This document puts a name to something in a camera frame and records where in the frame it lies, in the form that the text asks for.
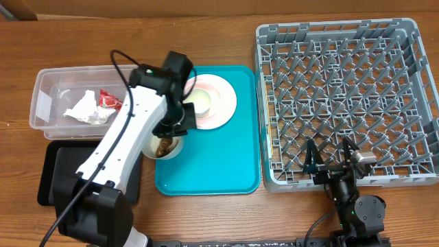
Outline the white napkin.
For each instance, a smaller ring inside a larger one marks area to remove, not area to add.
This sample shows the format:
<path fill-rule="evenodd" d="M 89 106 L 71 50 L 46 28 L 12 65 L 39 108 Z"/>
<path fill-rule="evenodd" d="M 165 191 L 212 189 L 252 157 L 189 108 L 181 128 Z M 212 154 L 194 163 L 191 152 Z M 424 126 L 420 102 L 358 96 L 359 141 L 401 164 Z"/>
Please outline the white napkin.
<path fill-rule="evenodd" d="M 87 124 L 100 125 L 106 123 L 115 112 L 114 108 L 98 106 L 95 92 L 87 90 L 84 97 L 73 108 L 66 109 L 63 115 Z"/>

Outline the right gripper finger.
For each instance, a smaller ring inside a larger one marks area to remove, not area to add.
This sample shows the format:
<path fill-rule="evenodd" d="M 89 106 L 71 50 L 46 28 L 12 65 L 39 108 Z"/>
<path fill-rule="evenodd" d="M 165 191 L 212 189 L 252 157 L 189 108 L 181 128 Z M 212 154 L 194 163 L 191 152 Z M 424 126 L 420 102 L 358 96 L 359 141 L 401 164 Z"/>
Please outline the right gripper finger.
<path fill-rule="evenodd" d="M 302 172 L 305 174 L 315 174 L 319 172 L 318 167 L 324 165 L 324 161 L 313 139 L 307 139 L 306 144 L 306 157 Z"/>
<path fill-rule="evenodd" d="M 356 163 L 357 158 L 353 152 L 359 150 L 359 147 L 347 136 L 342 138 L 342 149 L 345 163 Z"/>

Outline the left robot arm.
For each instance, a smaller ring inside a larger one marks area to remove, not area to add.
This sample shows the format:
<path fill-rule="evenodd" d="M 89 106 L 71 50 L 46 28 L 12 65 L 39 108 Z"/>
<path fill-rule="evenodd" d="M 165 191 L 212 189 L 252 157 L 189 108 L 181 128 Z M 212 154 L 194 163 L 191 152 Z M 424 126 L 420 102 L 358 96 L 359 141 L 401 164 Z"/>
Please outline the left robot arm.
<path fill-rule="evenodd" d="M 195 71 L 184 54 L 171 51 L 161 67 L 138 64 L 122 81 L 126 98 L 94 152 L 73 175 L 54 181 L 54 231 L 94 246 L 151 246 L 133 226 L 125 193 L 134 164 L 152 137 L 172 138 L 195 129 L 195 109 L 184 103 L 185 84 Z"/>

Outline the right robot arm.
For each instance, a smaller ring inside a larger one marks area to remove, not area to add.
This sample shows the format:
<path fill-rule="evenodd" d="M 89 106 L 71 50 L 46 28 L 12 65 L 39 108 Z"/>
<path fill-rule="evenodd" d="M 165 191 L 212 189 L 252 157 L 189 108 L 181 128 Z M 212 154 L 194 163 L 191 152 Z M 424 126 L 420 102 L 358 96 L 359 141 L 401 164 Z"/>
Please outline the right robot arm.
<path fill-rule="evenodd" d="M 381 238 L 384 231 L 385 201 L 379 196 L 359 194 L 357 181 L 368 175 L 377 164 L 370 150 L 363 150 L 351 139 L 342 139 L 344 160 L 338 165 L 324 163 L 314 140 L 306 142 L 307 153 L 302 171 L 309 174 L 315 185 L 323 185 L 329 192 L 334 209 L 316 220 L 304 239 L 296 240 L 302 246 L 389 246 L 390 240 Z M 311 233 L 330 215 L 338 215 L 341 229 L 330 232 L 326 238 L 312 238 Z"/>

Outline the rice and food scraps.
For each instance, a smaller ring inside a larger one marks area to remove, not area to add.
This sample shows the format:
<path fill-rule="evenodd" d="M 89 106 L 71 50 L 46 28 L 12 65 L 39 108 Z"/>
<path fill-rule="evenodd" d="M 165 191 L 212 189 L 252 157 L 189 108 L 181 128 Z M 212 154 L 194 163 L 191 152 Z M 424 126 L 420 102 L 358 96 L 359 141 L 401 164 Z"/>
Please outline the rice and food scraps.
<path fill-rule="evenodd" d="M 178 145 L 179 140 L 177 138 L 163 138 L 160 139 L 158 147 L 156 149 L 156 158 L 163 158 L 170 154 Z"/>

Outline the red snack wrapper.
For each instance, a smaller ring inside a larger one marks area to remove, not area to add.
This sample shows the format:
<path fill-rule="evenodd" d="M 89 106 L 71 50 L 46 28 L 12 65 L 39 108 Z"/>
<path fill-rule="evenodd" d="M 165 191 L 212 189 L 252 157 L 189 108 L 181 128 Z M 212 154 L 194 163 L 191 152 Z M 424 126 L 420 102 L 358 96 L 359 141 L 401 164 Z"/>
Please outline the red snack wrapper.
<path fill-rule="evenodd" d="M 99 106 L 102 108 L 113 108 L 117 112 L 121 110 L 123 102 L 115 97 L 113 94 L 105 91 L 104 89 L 100 90 L 99 94 Z"/>

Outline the grey bowl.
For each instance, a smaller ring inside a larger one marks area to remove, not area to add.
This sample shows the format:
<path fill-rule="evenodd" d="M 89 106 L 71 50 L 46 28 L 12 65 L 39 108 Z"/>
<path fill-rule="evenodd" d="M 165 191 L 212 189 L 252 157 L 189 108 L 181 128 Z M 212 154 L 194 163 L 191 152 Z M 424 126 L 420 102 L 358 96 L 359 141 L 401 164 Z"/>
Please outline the grey bowl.
<path fill-rule="evenodd" d="M 163 139 L 163 138 L 158 138 L 156 136 L 152 136 L 151 140 L 148 141 L 143 146 L 142 153 L 148 158 L 158 159 L 158 160 L 160 160 L 160 159 L 169 160 L 169 159 L 177 156 L 181 152 L 183 145 L 184 145 L 184 138 L 183 137 L 172 137 L 172 138 L 177 138 L 177 140 L 179 140 L 179 142 L 178 142 L 178 145 L 176 146 L 176 148 L 167 156 L 164 156 L 163 158 L 156 158 L 155 152 L 156 152 L 156 149 L 158 147 L 158 143 L 159 143 L 160 139 Z"/>

